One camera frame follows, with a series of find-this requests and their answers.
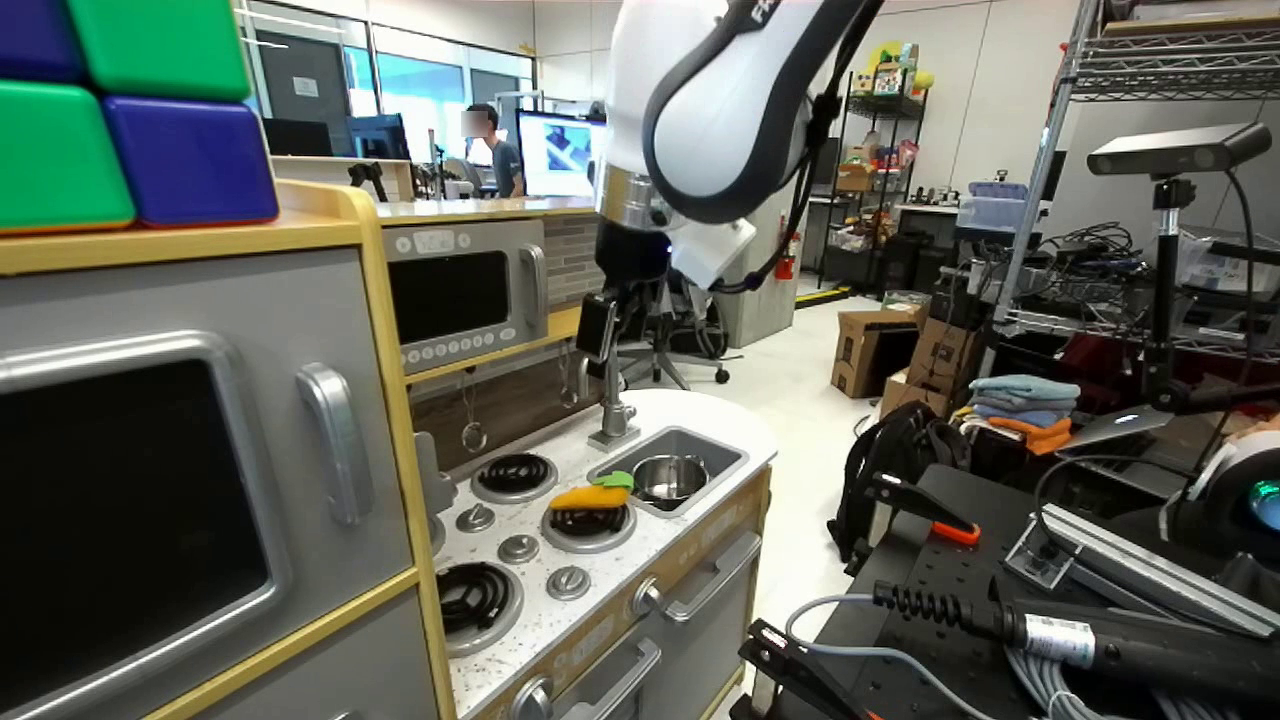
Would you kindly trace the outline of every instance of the cardboard box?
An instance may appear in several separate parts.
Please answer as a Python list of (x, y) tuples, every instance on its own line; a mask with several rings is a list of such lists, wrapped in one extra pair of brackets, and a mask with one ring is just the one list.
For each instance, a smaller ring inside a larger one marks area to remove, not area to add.
[(969, 386), (981, 360), (984, 340), (975, 331), (951, 326), (942, 321), (922, 321), (909, 381), (915, 386), (956, 394)]
[(895, 406), (905, 406), (905, 404), (922, 404), (922, 406), (932, 406), (939, 418), (948, 418), (951, 406), (956, 406), (951, 394), (915, 386), (915, 382), (909, 381), (909, 372), (893, 372), (889, 382), (885, 382), (881, 414), (889, 414), (889, 411), (895, 411)]
[(862, 196), (862, 190), (872, 190), (872, 172), (862, 164), (840, 164), (831, 186), (845, 196)]
[(845, 394), (881, 394), (915, 353), (921, 313), (840, 313), (831, 382)]

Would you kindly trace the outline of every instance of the wall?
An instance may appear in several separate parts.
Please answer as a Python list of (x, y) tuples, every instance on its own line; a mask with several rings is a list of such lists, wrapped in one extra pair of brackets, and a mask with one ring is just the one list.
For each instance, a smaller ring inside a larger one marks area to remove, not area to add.
[[(536, 83), (553, 97), (602, 97), (617, 13), (619, 0), (536, 0)], [(1072, 19), (1074, 0), (885, 2), (857, 62), (885, 37), (905, 37), (922, 46), (922, 62), (936, 73), (915, 185), (964, 186), (998, 168), (1013, 179), (1032, 172)]]
[(536, 87), (567, 101), (606, 97), (619, 0), (536, 0)]
[(380, 19), (465, 45), (532, 52), (532, 0), (279, 0), (356, 19)]
[(998, 168), (1013, 179), (1032, 177), (1072, 19), (1074, 0), (895, 0), (881, 13), (857, 62), (867, 62), (885, 37), (898, 37), (921, 45), (936, 74), (915, 186), (969, 186)]

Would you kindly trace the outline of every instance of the microwave window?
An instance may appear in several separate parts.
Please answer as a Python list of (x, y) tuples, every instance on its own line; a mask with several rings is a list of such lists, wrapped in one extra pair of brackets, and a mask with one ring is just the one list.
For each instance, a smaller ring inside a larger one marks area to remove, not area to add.
[(0, 393), (0, 713), (264, 589), (199, 360)]
[(430, 254), (393, 262), (398, 345), (503, 323), (511, 314), (506, 254)]

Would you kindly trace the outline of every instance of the blue cube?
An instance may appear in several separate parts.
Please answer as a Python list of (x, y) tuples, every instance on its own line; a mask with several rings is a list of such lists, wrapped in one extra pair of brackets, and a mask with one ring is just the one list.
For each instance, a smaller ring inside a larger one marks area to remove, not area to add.
[(2, 0), (0, 15), (0, 74), (72, 79), (80, 73), (64, 0)]
[(244, 105), (110, 97), (102, 112), (139, 222), (276, 221), (261, 120)]

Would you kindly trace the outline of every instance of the green cube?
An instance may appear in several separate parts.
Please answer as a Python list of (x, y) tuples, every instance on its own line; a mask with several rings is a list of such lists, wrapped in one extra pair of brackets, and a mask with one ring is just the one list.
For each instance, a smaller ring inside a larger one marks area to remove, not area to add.
[(230, 0), (69, 0), (95, 87), (110, 97), (244, 101)]
[(0, 79), (0, 233), (119, 228), (130, 196), (95, 97)]

